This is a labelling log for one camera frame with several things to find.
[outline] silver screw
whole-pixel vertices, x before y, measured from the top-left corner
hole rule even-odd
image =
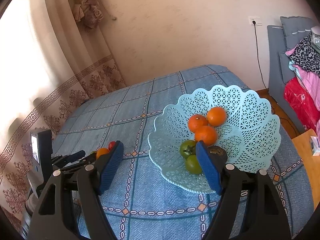
[[[53,172],[53,175],[54,175],[55,177],[59,176],[60,174],[61,174],[61,171],[60,171],[60,170],[55,170],[55,171]]]
[[[231,164],[231,163],[228,163],[226,165],[226,168],[227,168],[227,170],[232,171],[235,168],[235,166],[233,164]]]
[[[94,166],[92,164],[88,164],[88,165],[86,165],[85,170],[86,171],[92,171],[93,168],[94,168]]]
[[[266,172],[264,169],[259,170],[259,173],[260,173],[262,176],[266,176],[266,174],[267,174],[267,172]]]

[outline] black cable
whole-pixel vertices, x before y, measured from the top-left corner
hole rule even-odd
[[[256,45],[257,45],[257,59],[258,59],[258,65],[259,65],[259,70],[260,70],[260,74],[261,74],[261,79],[262,79],[262,83],[263,83],[263,85],[264,85],[264,88],[266,89],[266,90],[268,90],[267,89],[267,87],[266,87],[266,85],[265,85],[265,83],[264,83],[264,80],[263,80],[263,75],[262,75],[262,71],[261,71],[261,67],[260,67],[260,61],[259,61],[259,49],[258,49],[258,37],[257,37],[257,30],[256,30],[256,22],[255,21],[252,21],[252,23],[253,23],[253,25],[254,25],[254,34],[255,34],[255,36],[256,36]],[[270,102],[270,99],[269,99],[269,92],[267,91],[267,99],[269,100],[269,102]],[[271,105],[271,112],[272,112],[272,114],[275,114],[275,109],[272,107],[272,104],[270,103],[270,105]],[[283,118],[283,117],[279,117],[279,119],[283,119],[283,120],[286,120],[289,124],[290,124],[290,126],[292,127],[292,129],[294,130],[294,132],[295,132],[295,134],[296,134],[296,136],[298,136],[299,134],[297,133],[297,131],[296,131],[296,129],[292,126],[292,124],[289,122],[289,120],[288,119],[285,119],[285,118]]]

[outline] wooden table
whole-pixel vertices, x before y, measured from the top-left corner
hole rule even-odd
[[[316,136],[312,129],[292,139],[292,142],[306,168],[311,185],[314,208],[316,209],[320,201],[320,156],[312,156],[310,136]]]

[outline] green fruit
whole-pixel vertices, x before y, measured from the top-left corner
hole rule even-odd
[[[186,169],[192,174],[200,175],[202,168],[197,160],[197,156],[190,155],[185,161]]]
[[[196,141],[194,140],[186,140],[180,145],[180,154],[185,159],[190,155],[196,154]]]

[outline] red blanket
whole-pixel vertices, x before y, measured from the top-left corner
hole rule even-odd
[[[305,130],[313,129],[320,118],[320,112],[316,109],[315,103],[308,91],[306,91],[295,77],[290,80],[284,88],[284,99],[297,114]]]

